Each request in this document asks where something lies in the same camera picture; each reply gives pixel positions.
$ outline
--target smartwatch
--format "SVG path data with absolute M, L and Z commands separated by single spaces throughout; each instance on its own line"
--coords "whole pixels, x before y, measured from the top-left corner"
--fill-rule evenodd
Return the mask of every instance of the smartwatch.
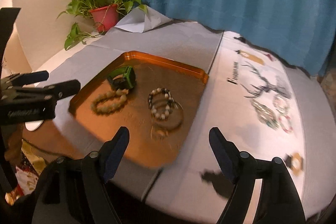
M 130 90 L 135 86 L 134 69 L 131 66 L 117 68 L 108 74 L 107 80 L 115 90 Z

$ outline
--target screw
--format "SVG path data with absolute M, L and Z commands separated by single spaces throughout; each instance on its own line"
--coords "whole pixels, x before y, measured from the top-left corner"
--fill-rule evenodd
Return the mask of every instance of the screw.
M 61 164 L 63 161 L 64 161 L 64 157 L 59 157 L 59 158 L 56 160 L 56 162 L 57 162 L 58 164 Z
M 92 151 L 90 154 L 89 154 L 90 158 L 97 158 L 98 157 L 98 152 L 97 151 Z
M 240 156 L 243 158 L 243 159 L 247 159 L 249 157 L 249 154 L 245 151 L 243 152 L 240 152 Z
M 277 164 L 281 164 L 282 163 L 282 159 L 280 159 L 279 157 L 275 157 L 274 158 L 274 162 Z

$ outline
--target orange tray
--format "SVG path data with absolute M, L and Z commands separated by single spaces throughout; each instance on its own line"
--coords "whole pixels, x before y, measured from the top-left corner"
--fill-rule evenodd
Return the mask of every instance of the orange tray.
M 106 80 L 107 75 L 125 65 L 132 66 L 136 74 L 136 85 L 127 95 L 126 104 L 118 112 L 109 115 L 93 113 L 91 102 L 99 94 L 111 89 Z M 177 157 L 207 81 L 208 75 L 202 69 L 143 52 L 125 52 L 71 99 L 69 111 L 103 142 L 111 140 L 120 126 L 126 126 L 130 132 L 130 142 L 125 156 L 141 166 L 159 168 Z M 152 118 L 147 105 L 149 93 L 158 87 L 171 91 L 174 100 L 182 106 L 184 116 L 182 124 L 163 139 L 151 137 Z

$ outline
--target pink plastic pot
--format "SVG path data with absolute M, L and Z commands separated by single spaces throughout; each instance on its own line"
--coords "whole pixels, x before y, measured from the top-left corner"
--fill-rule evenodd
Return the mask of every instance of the pink plastic pot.
M 94 26 L 98 32 L 110 30 L 119 21 L 116 4 L 90 10 L 89 12 L 93 16 Z

